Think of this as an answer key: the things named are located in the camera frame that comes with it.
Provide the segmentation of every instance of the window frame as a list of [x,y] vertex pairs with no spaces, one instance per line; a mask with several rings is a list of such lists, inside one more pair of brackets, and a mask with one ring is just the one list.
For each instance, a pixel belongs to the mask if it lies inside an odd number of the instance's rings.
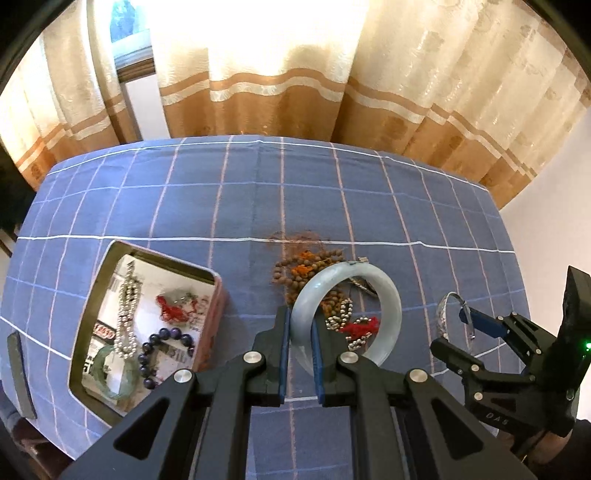
[[156,73],[149,30],[122,38],[111,46],[120,83]]

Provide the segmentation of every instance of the curtain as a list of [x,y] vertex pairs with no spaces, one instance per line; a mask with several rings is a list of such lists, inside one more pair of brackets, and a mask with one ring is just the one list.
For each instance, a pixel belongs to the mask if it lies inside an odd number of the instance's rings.
[[0,139],[37,189],[57,162],[133,142],[109,37],[110,2],[76,0],[27,51],[0,95]]
[[521,0],[168,0],[148,22],[172,137],[390,151],[479,181],[499,207],[591,103],[577,61]]

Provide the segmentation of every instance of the blue gripper pad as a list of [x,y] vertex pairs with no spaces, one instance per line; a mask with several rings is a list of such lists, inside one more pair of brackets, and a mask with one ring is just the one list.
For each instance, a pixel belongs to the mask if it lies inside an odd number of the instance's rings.
[[323,362],[322,352],[320,351],[320,339],[318,338],[318,327],[316,322],[312,322],[311,331],[311,344],[312,344],[312,364],[314,367],[314,386],[316,388],[316,396],[318,402],[324,404],[324,383],[323,383]]
[[[472,317],[472,324],[474,325],[474,328],[476,330],[479,330],[482,333],[485,333],[493,338],[505,337],[505,335],[507,334],[507,328],[503,326],[503,324],[500,321],[487,315],[486,313],[482,313],[471,307],[469,308],[470,316]],[[466,318],[464,310],[460,310],[460,320],[463,323],[468,323],[468,319]]]
[[285,322],[283,324],[283,340],[281,342],[281,360],[279,363],[279,398],[281,403],[285,401],[287,390],[287,362],[290,356],[290,323],[291,309],[285,309]]

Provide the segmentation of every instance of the jade bangle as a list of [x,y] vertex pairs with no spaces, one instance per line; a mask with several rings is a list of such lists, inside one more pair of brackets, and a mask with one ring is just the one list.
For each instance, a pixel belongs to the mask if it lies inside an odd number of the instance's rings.
[[138,381],[138,369],[135,359],[124,360],[123,375],[119,392],[113,392],[106,383],[106,374],[103,371],[106,358],[115,351],[113,345],[105,345],[95,355],[95,361],[92,365],[92,377],[95,379],[100,392],[111,400],[123,400],[128,398],[135,390],[135,384]]

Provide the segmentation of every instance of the table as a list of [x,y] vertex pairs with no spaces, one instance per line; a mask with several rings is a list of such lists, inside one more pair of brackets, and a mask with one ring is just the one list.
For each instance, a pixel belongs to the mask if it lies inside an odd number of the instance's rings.
[[[21,332],[34,425],[78,457],[107,427],[67,389],[76,328],[113,239],[212,267],[229,293],[213,363],[246,351],[271,327],[282,291],[271,285],[282,240],[305,231],[368,257],[397,285],[400,338],[384,367],[424,368],[456,397],[457,375],[430,357],[435,308],[448,291],[492,315],[528,316],[515,253],[488,191],[398,155],[259,136],[122,145],[71,158],[48,174],[22,226],[0,308],[5,390],[16,402],[5,338]],[[356,311],[379,313],[375,301]],[[457,309],[450,337],[466,347]],[[509,347],[477,335],[493,371],[517,372]],[[288,398],[255,408],[248,478],[350,478],[349,418],[323,410],[312,379],[290,361]]]

